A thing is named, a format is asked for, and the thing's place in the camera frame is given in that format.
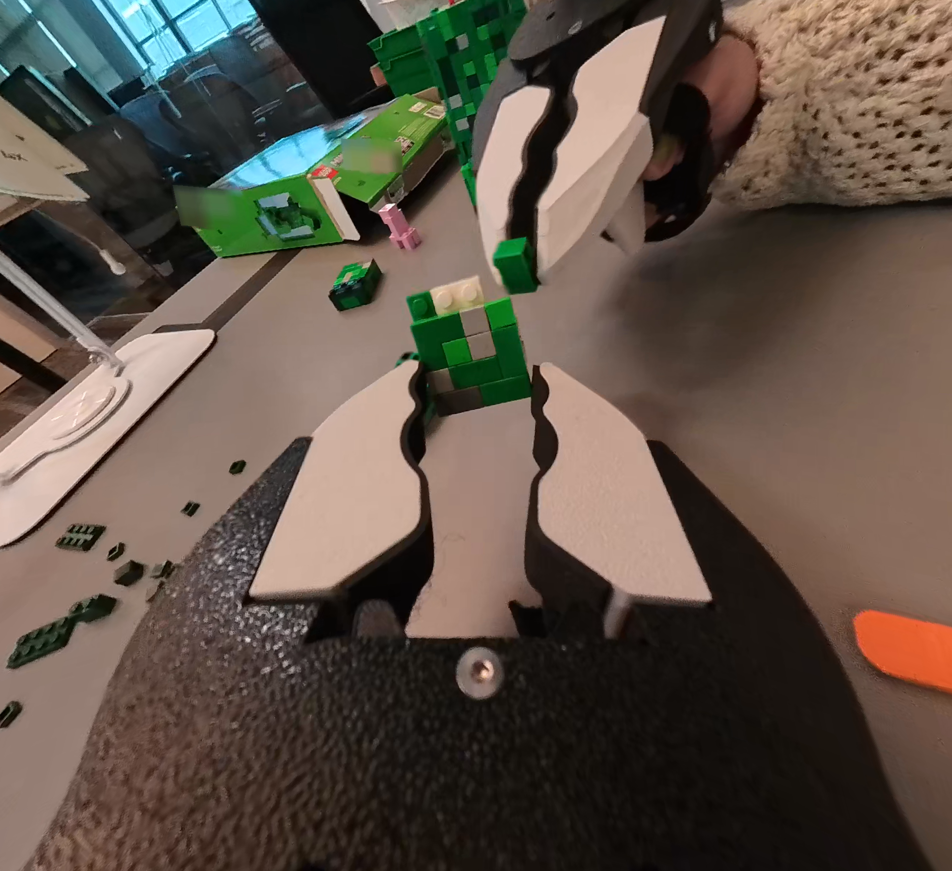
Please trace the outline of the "person's right hand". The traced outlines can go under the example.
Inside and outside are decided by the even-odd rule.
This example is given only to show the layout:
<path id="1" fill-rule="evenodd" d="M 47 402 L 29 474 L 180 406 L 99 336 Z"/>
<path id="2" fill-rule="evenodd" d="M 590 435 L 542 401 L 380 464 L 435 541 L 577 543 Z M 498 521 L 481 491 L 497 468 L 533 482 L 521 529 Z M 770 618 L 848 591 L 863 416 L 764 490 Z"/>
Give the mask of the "person's right hand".
<path id="1" fill-rule="evenodd" d="M 722 34 L 713 49 L 679 78 L 708 104 L 708 136 L 714 175 L 721 174 L 748 140 L 762 107 L 759 62 L 753 47 Z"/>

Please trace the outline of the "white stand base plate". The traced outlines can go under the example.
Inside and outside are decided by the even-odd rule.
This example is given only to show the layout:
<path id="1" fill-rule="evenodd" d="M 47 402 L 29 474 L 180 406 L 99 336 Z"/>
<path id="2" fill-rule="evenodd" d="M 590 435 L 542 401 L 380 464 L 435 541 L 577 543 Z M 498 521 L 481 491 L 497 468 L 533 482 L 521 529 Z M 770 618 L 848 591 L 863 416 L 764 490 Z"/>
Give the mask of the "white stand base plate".
<path id="1" fill-rule="evenodd" d="M 89 354 L 91 371 L 1 452 L 1 545 L 41 525 L 207 354 L 207 328 L 152 332 L 113 349 L 1 255 L 2 274 Z"/>

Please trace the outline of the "person's right forearm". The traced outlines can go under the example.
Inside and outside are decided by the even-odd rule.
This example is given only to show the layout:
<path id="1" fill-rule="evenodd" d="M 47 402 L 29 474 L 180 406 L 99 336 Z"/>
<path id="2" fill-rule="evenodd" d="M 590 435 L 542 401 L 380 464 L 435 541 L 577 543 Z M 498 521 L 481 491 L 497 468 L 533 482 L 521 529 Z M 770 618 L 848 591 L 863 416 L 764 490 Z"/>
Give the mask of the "person's right forearm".
<path id="1" fill-rule="evenodd" d="M 723 24 L 757 58 L 761 106 L 716 200 L 950 200 L 951 0 L 747 0 Z"/>

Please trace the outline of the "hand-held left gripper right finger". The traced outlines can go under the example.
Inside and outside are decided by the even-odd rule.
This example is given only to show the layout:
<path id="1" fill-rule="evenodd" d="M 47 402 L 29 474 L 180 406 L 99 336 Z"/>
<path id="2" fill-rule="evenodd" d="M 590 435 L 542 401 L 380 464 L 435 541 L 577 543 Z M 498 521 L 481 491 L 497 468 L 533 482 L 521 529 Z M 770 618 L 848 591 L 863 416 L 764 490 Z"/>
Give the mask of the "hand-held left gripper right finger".
<path id="1" fill-rule="evenodd" d="M 647 438 L 552 363 L 531 379 L 525 572 L 551 629 L 619 639 L 643 604 L 707 607 L 712 593 Z"/>

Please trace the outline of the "green plastic bin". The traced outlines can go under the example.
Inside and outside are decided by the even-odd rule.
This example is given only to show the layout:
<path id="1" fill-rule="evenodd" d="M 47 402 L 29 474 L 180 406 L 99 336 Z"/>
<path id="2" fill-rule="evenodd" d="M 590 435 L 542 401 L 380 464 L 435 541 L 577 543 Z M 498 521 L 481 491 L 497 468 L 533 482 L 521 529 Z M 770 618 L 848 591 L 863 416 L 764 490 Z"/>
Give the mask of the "green plastic bin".
<path id="1" fill-rule="evenodd" d="M 395 96 L 435 87 L 416 24 L 383 33 L 367 42 L 367 46 Z"/>

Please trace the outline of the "green building set box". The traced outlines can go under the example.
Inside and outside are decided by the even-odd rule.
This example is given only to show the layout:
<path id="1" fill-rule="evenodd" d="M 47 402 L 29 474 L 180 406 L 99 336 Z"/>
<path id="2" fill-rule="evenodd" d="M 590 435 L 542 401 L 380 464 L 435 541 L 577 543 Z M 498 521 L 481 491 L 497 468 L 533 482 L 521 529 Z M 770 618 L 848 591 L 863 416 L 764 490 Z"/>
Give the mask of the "green building set box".
<path id="1" fill-rule="evenodd" d="M 176 210 L 218 258 L 356 243 L 451 148 L 430 88 L 285 137 L 208 187 L 175 185 Z"/>

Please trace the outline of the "orange brick separator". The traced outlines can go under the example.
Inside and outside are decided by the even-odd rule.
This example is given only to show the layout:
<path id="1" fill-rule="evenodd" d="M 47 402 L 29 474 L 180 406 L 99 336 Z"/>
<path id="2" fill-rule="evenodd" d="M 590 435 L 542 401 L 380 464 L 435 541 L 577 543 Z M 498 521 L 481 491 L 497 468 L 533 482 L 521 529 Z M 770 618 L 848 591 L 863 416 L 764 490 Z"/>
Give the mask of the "orange brick separator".
<path id="1" fill-rule="evenodd" d="M 951 627 L 874 610 L 853 618 L 864 659 L 900 681 L 951 693 Z"/>

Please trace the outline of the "small green brick assembly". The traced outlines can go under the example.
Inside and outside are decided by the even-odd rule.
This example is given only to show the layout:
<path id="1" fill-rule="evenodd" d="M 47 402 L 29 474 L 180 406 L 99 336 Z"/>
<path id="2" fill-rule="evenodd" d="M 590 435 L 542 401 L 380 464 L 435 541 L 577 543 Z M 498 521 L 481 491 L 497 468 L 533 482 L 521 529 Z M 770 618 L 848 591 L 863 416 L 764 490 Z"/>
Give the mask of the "small green brick assembly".
<path id="1" fill-rule="evenodd" d="M 512 303 L 488 300 L 472 275 L 409 294 L 414 348 L 396 364 L 422 365 L 428 416 L 527 400 L 530 365 Z"/>

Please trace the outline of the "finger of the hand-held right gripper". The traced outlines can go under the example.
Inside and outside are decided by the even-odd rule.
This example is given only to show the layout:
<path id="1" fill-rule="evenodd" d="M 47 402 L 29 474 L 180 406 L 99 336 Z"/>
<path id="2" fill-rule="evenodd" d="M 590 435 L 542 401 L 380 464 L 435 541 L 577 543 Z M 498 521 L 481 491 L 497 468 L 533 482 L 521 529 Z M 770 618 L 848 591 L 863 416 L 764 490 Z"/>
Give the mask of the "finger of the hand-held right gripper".
<path id="1" fill-rule="evenodd" d="M 476 178 L 476 210 L 482 250 L 492 265 L 495 247 L 507 238 L 529 239 L 538 269 L 538 200 L 551 162 L 544 156 L 544 124 L 552 90 L 528 86 L 508 94 L 496 111 Z"/>
<path id="2" fill-rule="evenodd" d="M 575 75 L 576 114 L 537 204 L 541 280 L 583 239 L 607 233 L 627 253 L 645 244 L 641 177 L 654 140 L 641 101 L 664 23 L 660 15 L 627 29 Z"/>

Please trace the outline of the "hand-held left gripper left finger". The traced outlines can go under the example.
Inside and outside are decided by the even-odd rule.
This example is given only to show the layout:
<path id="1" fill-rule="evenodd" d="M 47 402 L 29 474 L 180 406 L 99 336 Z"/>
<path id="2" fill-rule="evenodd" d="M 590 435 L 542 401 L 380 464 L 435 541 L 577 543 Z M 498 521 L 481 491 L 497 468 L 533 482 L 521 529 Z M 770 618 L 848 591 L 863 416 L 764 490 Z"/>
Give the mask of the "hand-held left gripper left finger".
<path id="1" fill-rule="evenodd" d="M 424 381 L 419 362 L 403 362 L 316 428 L 247 591 L 252 602 L 342 594 L 424 525 L 411 449 Z"/>

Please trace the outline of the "single bright green brick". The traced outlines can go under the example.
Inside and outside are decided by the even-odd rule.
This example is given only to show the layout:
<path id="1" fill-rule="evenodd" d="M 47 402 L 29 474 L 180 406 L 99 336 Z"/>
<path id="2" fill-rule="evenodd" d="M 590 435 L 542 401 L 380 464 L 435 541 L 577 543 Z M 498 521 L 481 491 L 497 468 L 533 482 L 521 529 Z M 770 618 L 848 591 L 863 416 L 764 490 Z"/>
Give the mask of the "single bright green brick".
<path id="1" fill-rule="evenodd" d="M 495 247 L 492 265 L 509 295 L 530 294 L 539 285 L 536 250 L 525 238 L 507 238 Z"/>

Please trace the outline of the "black office chair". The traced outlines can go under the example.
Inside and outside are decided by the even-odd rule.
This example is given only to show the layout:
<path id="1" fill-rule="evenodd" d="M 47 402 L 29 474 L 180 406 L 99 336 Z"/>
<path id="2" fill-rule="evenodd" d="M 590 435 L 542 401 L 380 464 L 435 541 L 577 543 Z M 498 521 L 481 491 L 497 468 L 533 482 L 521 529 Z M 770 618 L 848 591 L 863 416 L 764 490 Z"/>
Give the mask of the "black office chair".
<path id="1" fill-rule="evenodd" d="M 376 85 L 371 40 L 383 32 L 361 0 L 247 0 L 322 105 L 345 118 L 395 97 Z"/>

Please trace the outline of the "scattered small green bricks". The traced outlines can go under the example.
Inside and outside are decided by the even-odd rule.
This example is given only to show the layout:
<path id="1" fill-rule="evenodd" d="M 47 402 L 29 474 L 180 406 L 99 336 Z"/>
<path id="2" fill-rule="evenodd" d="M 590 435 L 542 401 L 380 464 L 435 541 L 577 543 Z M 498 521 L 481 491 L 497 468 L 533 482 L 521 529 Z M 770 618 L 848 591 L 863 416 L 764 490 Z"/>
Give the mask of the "scattered small green bricks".
<path id="1" fill-rule="evenodd" d="M 56 540 L 55 546 L 63 550 L 88 552 L 105 532 L 103 524 L 75 523 Z M 176 569 L 177 564 L 171 560 L 164 560 L 150 568 L 141 562 L 127 560 L 114 572 L 113 582 L 129 587 L 144 577 L 149 578 L 147 601 L 150 602 Z M 112 615 L 117 604 L 117 598 L 106 593 L 78 600 L 64 616 L 21 635 L 6 660 L 6 668 L 16 670 L 65 648 L 77 625 L 97 622 Z"/>

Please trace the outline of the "building instruction booklet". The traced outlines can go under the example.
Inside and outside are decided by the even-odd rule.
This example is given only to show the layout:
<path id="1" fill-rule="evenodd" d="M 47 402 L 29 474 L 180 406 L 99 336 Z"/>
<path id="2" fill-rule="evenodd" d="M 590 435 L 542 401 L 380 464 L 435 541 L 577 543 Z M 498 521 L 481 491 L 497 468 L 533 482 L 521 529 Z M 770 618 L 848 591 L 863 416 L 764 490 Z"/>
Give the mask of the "building instruction booklet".
<path id="1" fill-rule="evenodd" d="M 1 191 L 18 198 L 79 203 L 89 195 L 71 178 L 87 165 L 1 99 Z"/>

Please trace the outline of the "pink brick pig figure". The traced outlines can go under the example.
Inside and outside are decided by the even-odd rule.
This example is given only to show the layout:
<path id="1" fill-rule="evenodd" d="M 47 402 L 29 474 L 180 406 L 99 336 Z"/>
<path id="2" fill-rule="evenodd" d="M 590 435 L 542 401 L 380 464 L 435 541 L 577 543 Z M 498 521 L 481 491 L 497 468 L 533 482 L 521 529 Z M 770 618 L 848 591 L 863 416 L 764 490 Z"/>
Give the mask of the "pink brick pig figure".
<path id="1" fill-rule="evenodd" d="M 378 214 L 389 230 L 390 242 L 399 249 L 415 249 L 421 245 L 419 234 L 404 212 L 395 203 L 383 205 Z"/>

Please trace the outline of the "tall green blocky brick figure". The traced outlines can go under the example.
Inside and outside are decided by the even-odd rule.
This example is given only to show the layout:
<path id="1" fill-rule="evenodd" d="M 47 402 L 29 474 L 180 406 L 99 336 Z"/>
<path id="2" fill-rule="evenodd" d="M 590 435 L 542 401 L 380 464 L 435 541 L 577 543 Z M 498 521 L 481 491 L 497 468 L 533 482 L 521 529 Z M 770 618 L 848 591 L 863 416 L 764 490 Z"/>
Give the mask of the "tall green blocky brick figure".
<path id="1" fill-rule="evenodd" d="M 472 204 L 475 117 L 526 13 L 525 0 L 453 0 L 415 25 Z"/>

